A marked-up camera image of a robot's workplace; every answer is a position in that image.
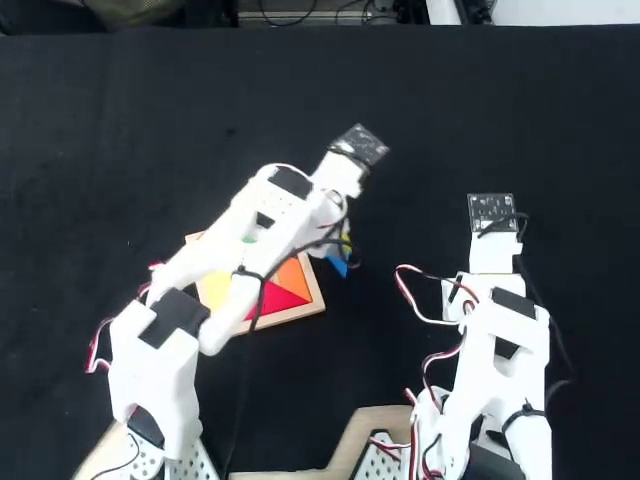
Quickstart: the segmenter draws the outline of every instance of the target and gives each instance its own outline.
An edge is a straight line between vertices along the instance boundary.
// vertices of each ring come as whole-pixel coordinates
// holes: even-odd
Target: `black cloth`
[[[314,262],[327,311],[257,333],[234,470],[326,465],[355,409],[404,403],[459,338],[393,267],[467,268],[467,192],[509,191],[524,260],[577,365],[548,417],[557,478],[634,458],[638,27],[140,30],[0,41],[0,468],[68,478],[111,421],[88,341],[261,165],[312,171],[362,122],[392,149],[351,203],[364,264]],[[416,287],[437,315],[439,287]],[[226,455],[243,338],[201,357],[203,440]],[[432,371],[451,386],[455,362]],[[566,370],[552,349],[549,380]]]

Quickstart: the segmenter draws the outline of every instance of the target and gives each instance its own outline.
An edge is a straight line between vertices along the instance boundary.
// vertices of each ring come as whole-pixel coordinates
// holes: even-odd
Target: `white wire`
[[[458,345],[455,349],[451,350],[450,352],[434,353],[427,357],[426,359],[427,361],[424,363],[424,367],[422,368],[422,383],[424,384],[424,388],[429,388],[429,385],[426,379],[427,369],[429,368],[429,365],[431,365],[436,360],[445,360],[447,358],[455,357],[456,355],[458,355],[458,353],[460,353],[461,348],[462,348],[462,343]]]
[[[294,167],[293,165],[290,165],[288,163],[270,163],[268,165],[265,165],[262,168],[266,168],[266,167],[278,167],[278,168],[286,168],[287,170],[291,170],[292,172],[296,172],[299,173],[300,175],[302,175],[304,178],[306,178],[307,180],[311,181],[311,177],[309,177],[309,175],[307,175],[306,173],[304,173],[302,170],[300,170],[298,167]]]
[[[413,295],[411,294],[411,291],[409,290],[407,285],[402,281],[402,278],[400,277],[400,272],[399,272],[400,270],[410,270],[412,272],[421,273],[421,274],[423,274],[424,272],[422,270],[420,270],[418,267],[416,267],[414,265],[409,265],[407,263],[403,263],[401,265],[398,265],[396,267],[396,269],[395,269],[395,272],[394,272],[394,275],[396,277],[396,283],[398,284],[398,288],[400,289],[400,291],[402,292],[404,297],[407,299],[407,302],[409,302],[409,305],[411,305],[411,308],[413,308],[413,313],[416,314],[416,317],[418,317],[423,322],[432,323],[434,325],[455,326],[455,325],[459,325],[460,324],[459,321],[455,321],[455,320],[454,321],[448,321],[448,320],[438,320],[438,319],[425,317],[422,314],[422,312],[420,311],[420,309],[418,308],[418,304],[416,303],[415,299],[413,298]]]
[[[91,340],[90,350],[89,350],[89,359],[87,360],[87,365],[85,368],[85,373],[95,373],[98,369],[99,365],[102,365],[107,370],[111,367],[111,364],[104,360],[103,358],[96,358],[98,355],[98,345],[100,343],[100,332],[102,329],[109,325],[113,321],[113,318],[107,318],[100,322],[98,325],[98,329],[96,333],[93,335],[93,339]]]

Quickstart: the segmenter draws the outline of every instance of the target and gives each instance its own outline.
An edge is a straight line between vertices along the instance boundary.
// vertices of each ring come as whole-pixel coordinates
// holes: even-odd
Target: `circuit board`
[[[516,213],[516,204],[511,193],[469,193],[469,222],[471,231],[479,232],[487,225]],[[496,226],[495,232],[517,232],[515,218]]]

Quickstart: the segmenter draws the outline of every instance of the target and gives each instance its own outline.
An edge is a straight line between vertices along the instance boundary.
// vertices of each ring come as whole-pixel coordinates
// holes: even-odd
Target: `red and white wire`
[[[104,327],[109,325],[112,321],[113,318],[107,318],[106,320],[100,322],[100,325],[98,325],[98,329],[96,330],[96,333],[94,333],[93,338],[89,343],[89,357],[87,358],[87,364],[84,368],[85,373],[95,373],[99,366],[105,368],[106,370],[109,370],[109,368],[111,367],[111,364],[105,359],[96,358],[96,356],[98,355],[100,333],[102,332]]]
[[[416,398],[414,393],[409,388],[405,388],[404,389],[404,396],[407,397],[407,399],[409,400],[411,405],[413,405],[414,407],[418,403],[418,399]]]
[[[431,388],[431,385],[429,385],[429,382],[427,382],[427,369],[429,368],[429,365],[431,365],[436,360],[444,360],[446,358],[452,358],[458,355],[458,353],[460,353],[460,349],[462,348],[463,342],[464,342],[464,337],[462,341],[451,350],[448,350],[446,352],[433,353],[425,357],[425,359],[422,361],[422,383],[424,384],[424,388],[426,388],[429,391],[431,400],[433,401],[433,404],[436,406],[436,408],[440,413],[442,413],[442,406],[436,400],[435,393],[433,393],[433,389]]]
[[[409,452],[409,478],[408,480],[416,480],[418,478],[418,420],[414,420],[411,424],[411,443],[410,443],[410,452]]]
[[[409,290],[409,287],[407,287],[407,285],[402,280],[402,277],[400,276],[400,271],[401,270],[409,270],[411,272],[419,273],[420,275],[422,275],[425,278],[428,278],[429,280],[449,282],[452,285],[457,286],[458,288],[460,288],[460,289],[464,290],[465,292],[467,292],[471,296],[471,298],[473,299],[473,301],[475,303],[479,303],[478,297],[477,297],[477,295],[475,293],[473,293],[473,290],[471,290],[469,287],[467,287],[466,285],[463,285],[460,282],[456,282],[456,281],[450,280],[448,278],[436,277],[434,275],[429,275],[428,273],[423,272],[422,270],[420,270],[418,267],[416,267],[414,265],[409,265],[409,264],[406,264],[406,263],[404,263],[402,265],[398,265],[394,270],[394,276],[395,276],[395,279],[396,279],[396,284],[398,285],[398,288],[400,289],[400,292],[402,293],[404,298],[407,300],[407,302],[409,302],[409,305],[411,305],[411,308],[413,308],[413,312],[423,322],[433,323],[435,325],[448,325],[448,326],[454,326],[454,325],[458,325],[460,323],[459,321],[438,320],[438,319],[425,317],[422,314],[422,312],[420,311],[420,309],[418,308],[418,304],[416,303],[416,300],[413,298],[413,295],[411,294],[411,291]]]
[[[405,445],[402,443],[384,443],[380,440],[377,440],[373,437],[369,438],[369,443],[375,446],[381,452],[387,454],[389,457],[394,459],[396,462],[401,461],[400,455],[395,452],[395,450],[402,450],[403,448],[408,448],[409,445]]]

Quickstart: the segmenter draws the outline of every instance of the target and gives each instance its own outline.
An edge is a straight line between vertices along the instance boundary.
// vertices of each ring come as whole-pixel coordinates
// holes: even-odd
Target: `wooden base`
[[[372,430],[388,430],[394,442],[409,442],[410,414],[411,407],[408,405],[359,408],[349,420],[327,468],[298,472],[239,472],[231,474],[231,480],[347,480]],[[125,438],[126,428],[113,424],[85,459],[73,480],[89,480],[97,472],[118,465],[122,459],[117,455]]]

